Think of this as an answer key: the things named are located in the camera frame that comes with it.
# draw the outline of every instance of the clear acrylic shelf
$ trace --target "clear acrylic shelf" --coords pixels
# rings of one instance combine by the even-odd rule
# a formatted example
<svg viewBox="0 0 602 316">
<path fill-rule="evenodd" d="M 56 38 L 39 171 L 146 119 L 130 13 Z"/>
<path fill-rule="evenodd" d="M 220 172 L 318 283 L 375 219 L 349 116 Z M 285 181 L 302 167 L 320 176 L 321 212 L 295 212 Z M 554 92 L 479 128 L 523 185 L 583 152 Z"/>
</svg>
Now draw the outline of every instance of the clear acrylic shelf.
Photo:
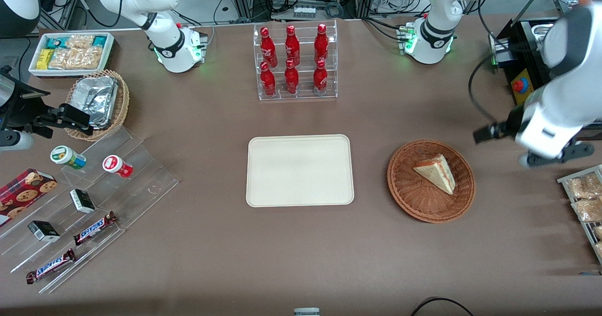
<svg viewBox="0 0 602 316">
<path fill-rule="evenodd" d="M 327 87 L 325 95 L 318 96 L 314 93 L 314 70 L 316 70 L 316 61 L 314 61 L 314 40 L 316 39 L 318 24 L 326 25 L 326 35 L 329 40 L 328 58 L 326 59 L 325 69 L 328 72 Z M 286 91 L 286 80 L 284 72 L 286 71 L 286 51 L 284 42 L 286 41 L 286 25 L 282 23 L 264 23 L 255 25 L 253 28 L 253 50 L 255 60 L 255 73 L 257 76 L 257 89 L 261 101 L 263 100 L 297 100 L 297 99 L 333 99 L 338 96 L 338 48 L 337 48 L 337 22 L 295 22 L 295 32 L 299 38 L 301 47 L 301 64 L 297 66 L 299 72 L 299 93 L 290 95 Z M 261 86 L 260 63 L 263 61 L 261 55 L 261 35 L 259 31 L 262 27 L 269 29 L 269 35 L 276 45 L 276 56 L 278 66 L 271 71 L 276 78 L 276 96 L 267 97 Z"/>
<path fill-rule="evenodd" d="M 59 186 L 45 203 L 36 202 L 29 211 L 9 222 L 7 231 L 0 236 L 0 252 L 11 268 L 11 273 L 23 277 L 73 248 L 77 261 L 66 264 L 58 271 L 49 273 L 32 289 L 52 292 L 89 260 L 122 235 L 131 225 L 167 194 L 178 181 L 155 160 L 142 145 L 142 141 L 124 127 L 104 136 L 82 153 L 87 163 L 81 170 L 68 166 L 62 168 L 57 181 Z M 118 155 L 134 167 L 133 174 L 123 179 L 103 170 L 102 161 L 108 155 Z M 80 213 L 71 202 L 69 192 L 74 188 L 86 190 L 96 211 Z M 113 211 L 118 221 L 100 233 L 75 247 L 73 236 Z M 48 221 L 61 235 L 54 243 L 38 241 L 28 230 L 33 220 Z"/>
</svg>

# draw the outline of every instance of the round wicker basket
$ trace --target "round wicker basket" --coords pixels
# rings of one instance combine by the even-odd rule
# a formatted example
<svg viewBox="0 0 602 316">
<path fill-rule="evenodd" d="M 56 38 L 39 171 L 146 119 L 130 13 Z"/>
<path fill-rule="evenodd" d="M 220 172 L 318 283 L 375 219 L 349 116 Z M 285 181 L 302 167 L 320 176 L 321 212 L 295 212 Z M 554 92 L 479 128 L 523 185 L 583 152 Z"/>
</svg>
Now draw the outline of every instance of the round wicker basket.
<svg viewBox="0 0 602 316">
<path fill-rule="evenodd" d="M 129 90 L 127 88 L 127 84 L 125 84 L 123 78 L 119 74 L 112 70 L 103 70 L 95 72 L 93 74 L 86 75 L 82 79 L 99 78 L 100 76 L 112 76 L 119 83 L 119 88 L 117 90 L 117 98 L 115 99 L 115 108 L 113 110 L 111 118 L 111 125 L 105 130 L 94 130 L 92 136 L 88 136 L 74 129 L 65 129 L 67 130 L 67 134 L 69 134 L 69 136 L 71 136 L 72 138 L 95 142 L 98 141 L 104 135 L 108 134 L 109 132 L 121 127 L 123 125 L 123 121 L 125 121 L 125 117 L 127 116 L 127 106 L 129 105 Z M 73 96 L 74 89 L 75 84 L 73 84 L 73 86 L 71 87 L 71 91 L 69 91 L 69 94 L 67 95 L 67 103 L 71 102 L 71 96 Z"/>
<path fill-rule="evenodd" d="M 449 195 L 415 172 L 420 160 L 443 154 L 456 180 Z M 468 162 L 447 144 L 417 140 L 393 154 L 387 169 L 387 182 L 393 198 L 408 214 L 421 221 L 445 223 L 464 215 L 475 198 L 475 176 Z"/>
</svg>

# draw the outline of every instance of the table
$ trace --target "table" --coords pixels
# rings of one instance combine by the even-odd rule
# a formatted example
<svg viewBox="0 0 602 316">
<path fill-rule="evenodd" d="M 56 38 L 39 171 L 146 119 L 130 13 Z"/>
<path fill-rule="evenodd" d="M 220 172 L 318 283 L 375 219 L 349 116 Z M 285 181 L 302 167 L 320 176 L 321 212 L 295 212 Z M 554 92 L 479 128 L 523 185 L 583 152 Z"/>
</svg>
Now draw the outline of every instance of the table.
<svg viewBox="0 0 602 316">
<path fill-rule="evenodd" d="M 494 30 L 508 16 L 490 16 Z M 365 23 L 338 21 L 339 92 L 332 102 L 261 103 L 252 25 L 219 27 L 207 62 L 171 74 L 146 50 L 142 31 L 115 31 L 111 68 L 126 80 L 125 125 L 181 183 L 131 230 L 48 295 L 8 273 L 0 258 L 0 309 L 14 315 L 269 315 L 320 307 L 324 316 L 408 315 L 430 296 L 476 315 L 594 315 L 599 268 L 555 179 L 600 163 L 525 170 L 513 141 L 475 145 L 486 124 L 469 101 L 468 77 L 486 52 L 476 16 L 458 27 L 437 65 L 399 55 Z M 57 105 L 73 80 L 32 78 Z M 480 71 L 475 92 L 504 118 L 503 74 Z M 346 134 L 355 200 L 348 206 L 257 209 L 245 202 L 247 143 L 256 136 Z M 471 164 L 475 202 L 442 225 L 417 221 L 393 200 L 385 170 L 405 142 L 435 138 Z M 52 140 L 2 155 L 0 183 L 28 167 L 58 172 L 48 151 L 88 144 Z"/>
</svg>

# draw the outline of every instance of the red-capped jar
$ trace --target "red-capped jar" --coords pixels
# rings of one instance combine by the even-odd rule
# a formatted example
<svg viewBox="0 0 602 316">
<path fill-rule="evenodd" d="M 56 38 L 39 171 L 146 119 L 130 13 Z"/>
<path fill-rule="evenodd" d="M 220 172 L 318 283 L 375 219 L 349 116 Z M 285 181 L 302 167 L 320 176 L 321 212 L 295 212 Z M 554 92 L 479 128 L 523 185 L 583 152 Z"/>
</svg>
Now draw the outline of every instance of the red-capped jar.
<svg viewBox="0 0 602 316">
<path fill-rule="evenodd" d="M 133 166 L 126 163 L 117 155 L 109 155 L 106 157 L 103 161 L 103 169 L 109 173 L 116 173 L 124 178 L 129 177 L 134 172 Z"/>
</svg>

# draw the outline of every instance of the red bottle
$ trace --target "red bottle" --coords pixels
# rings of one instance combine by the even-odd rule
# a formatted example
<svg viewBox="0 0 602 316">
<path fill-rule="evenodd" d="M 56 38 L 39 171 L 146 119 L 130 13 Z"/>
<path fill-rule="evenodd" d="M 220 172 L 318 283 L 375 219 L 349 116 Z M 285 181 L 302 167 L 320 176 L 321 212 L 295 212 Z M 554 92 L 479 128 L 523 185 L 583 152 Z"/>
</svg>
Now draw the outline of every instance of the red bottle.
<svg viewBox="0 0 602 316">
<path fill-rule="evenodd" d="M 297 95 L 299 92 L 299 72 L 295 68 L 293 59 L 286 61 L 286 71 L 284 72 L 284 78 L 286 78 L 286 91 L 290 95 Z"/>
<path fill-rule="evenodd" d="M 261 67 L 261 86 L 264 88 L 265 96 L 275 97 L 276 96 L 276 79 L 274 78 L 273 72 L 269 70 L 269 65 L 266 61 L 262 61 Z"/>
<path fill-rule="evenodd" d="M 278 65 L 278 58 L 276 57 L 276 45 L 274 41 L 269 37 L 269 30 L 266 27 L 260 29 L 261 33 L 261 54 L 264 57 L 264 61 L 269 63 L 270 68 L 275 68 Z"/>
<path fill-rule="evenodd" d="M 314 71 L 314 93 L 318 96 L 324 96 L 326 93 L 326 79 L 328 78 L 328 72 L 325 69 L 326 62 L 324 59 L 320 59 L 316 65 L 318 67 Z"/>
<path fill-rule="evenodd" d="M 292 59 L 295 66 L 301 63 L 301 55 L 299 53 L 299 39 L 295 34 L 295 26 L 288 25 L 286 27 L 286 42 L 284 42 L 286 48 L 286 58 Z"/>
<path fill-rule="evenodd" d="M 325 61 L 328 58 L 328 37 L 326 36 L 326 25 L 323 23 L 318 24 L 318 36 L 314 41 L 314 50 L 316 51 L 316 63 L 320 59 Z"/>
</svg>

